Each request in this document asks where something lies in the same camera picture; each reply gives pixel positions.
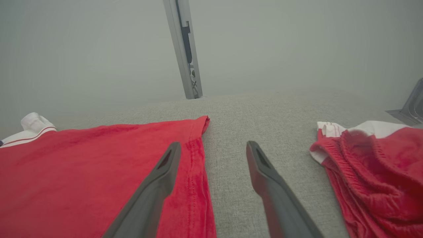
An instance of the fabric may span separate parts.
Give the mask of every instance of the fabric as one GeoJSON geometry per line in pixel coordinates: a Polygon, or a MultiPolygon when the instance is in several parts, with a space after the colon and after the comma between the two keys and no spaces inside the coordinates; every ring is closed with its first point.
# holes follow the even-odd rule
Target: fabric
{"type": "Polygon", "coordinates": [[[101,237],[170,143],[181,143],[157,237],[216,237],[201,135],[207,116],[47,132],[0,147],[0,237],[101,237]]]}
{"type": "Polygon", "coordinates": [[[350,236],[422,237],[423,130],[375,121],[318,127],[310,153],[326,169],[350,236]]]}
{"type": "Polygon", "coordinates": [[[38,139],[44,133],[57,131],[56,127],[38,113],[32,112],[21,120],[23,131],[3,139],[0,146],[9,147],[38,139]]]}
{"type": "MultiPolygon", "coordinates": [[[[326,172],[308,152],[316,141],[316,121],[337,122],[346,128],[367,120],[399,123],[371,102],[327,86],[108,108],[67,117],[41,115],[59,130],[208,115],[212,123],[202,136],[205,168],[216,232],[222,238],[269,237],[263,202],[253,190],[245,157],[249,140],[260,144],[324,237],[348,238],[326,172]]],[[[11,133],[0,128],[3,137],[11,133]]]]}

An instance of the red t-shirt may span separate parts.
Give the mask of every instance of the red t-shirt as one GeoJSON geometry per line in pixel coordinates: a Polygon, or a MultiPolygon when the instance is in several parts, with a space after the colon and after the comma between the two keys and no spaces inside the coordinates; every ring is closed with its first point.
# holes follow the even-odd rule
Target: red t-shirt
{"type": "Polygon", "coordinates": [[[0,237],[101,237],[167,147],[181,144],[157,237],[215,238],[201,135],[207,116],[47,132],[0,147],[0,237]]]}

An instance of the metal bracket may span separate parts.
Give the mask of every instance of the metal bracket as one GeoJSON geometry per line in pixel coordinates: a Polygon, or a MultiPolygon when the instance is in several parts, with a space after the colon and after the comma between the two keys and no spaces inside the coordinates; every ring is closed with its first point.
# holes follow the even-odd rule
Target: metal bracket
{"type": "Polygon", "coordinates": [[[203,96],[188,0],[163,0],[187,99],[203,96]]]}

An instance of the clothing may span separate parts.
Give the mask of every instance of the clothing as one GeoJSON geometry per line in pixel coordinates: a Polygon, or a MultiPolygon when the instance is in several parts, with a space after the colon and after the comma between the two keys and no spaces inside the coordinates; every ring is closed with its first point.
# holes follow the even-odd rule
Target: clothing
{"type": "Polygon", "coordinates": [[[181,159],[157,237],[215,238],[201,135],[207,116],[49,131],[0,147],[0,237],[101,237],[170,143],[181,159]]]}
{"type": "Polygon", "coordinates": [[[353,238],[423,236],[423,130],[368,121],[318,122],[310,148],[327,172],[353,238]]]}

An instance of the stitching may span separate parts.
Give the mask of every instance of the stitching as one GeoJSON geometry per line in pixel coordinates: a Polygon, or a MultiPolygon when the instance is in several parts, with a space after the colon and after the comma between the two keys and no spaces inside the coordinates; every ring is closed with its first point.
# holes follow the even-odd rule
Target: stitching
{"type": "Polygon", "coordinates": [[[56,129],[55,127],[46,127],[46,128],[44,128],[44,129],[42,129],[42,130],[40,131],[40,133],[38,133],[38,135],[36,135],[36,136],[34,136],[34,137],[32,137],[32,138],[24,138],[24,139],[19,139],[19,140],[15,140],[15,141],[7,142],[7,143],[3,144],[3,146],[5,146],[5,145],[7,145],[7,144],[11,144],[11,143],[18,142],[18,141],[26,141],[26,140],[32,140],[32,139],[35,139],[35,138],[37,138],[38,136],[40,136],[40,135],[43,133],[43,131],[45,131],[46,129],[49,129],[49,128],[54,128],[54,129],[56,129]]]}

